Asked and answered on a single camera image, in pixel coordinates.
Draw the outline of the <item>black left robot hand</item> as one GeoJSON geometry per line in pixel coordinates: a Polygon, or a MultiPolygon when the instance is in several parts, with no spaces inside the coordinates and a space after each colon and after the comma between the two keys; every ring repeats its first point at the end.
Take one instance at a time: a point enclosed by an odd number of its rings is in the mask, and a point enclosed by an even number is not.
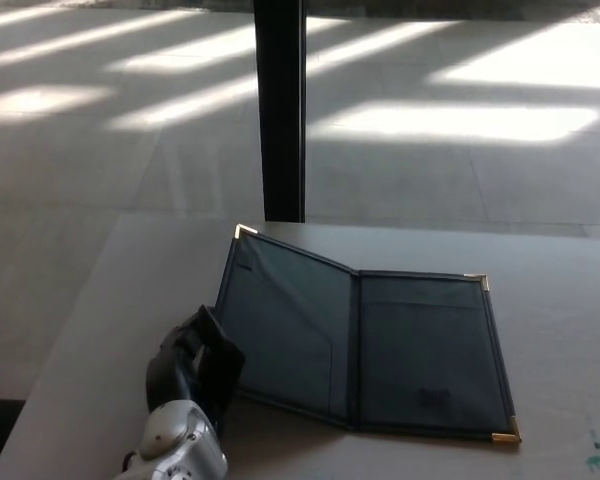
{"type": "Polygon", "coordinates": [[[173,328],[149,360],[145,390],[150,412],[191,400],[220,431],[245,364],[245,355],[205,305],[173,328]]]}

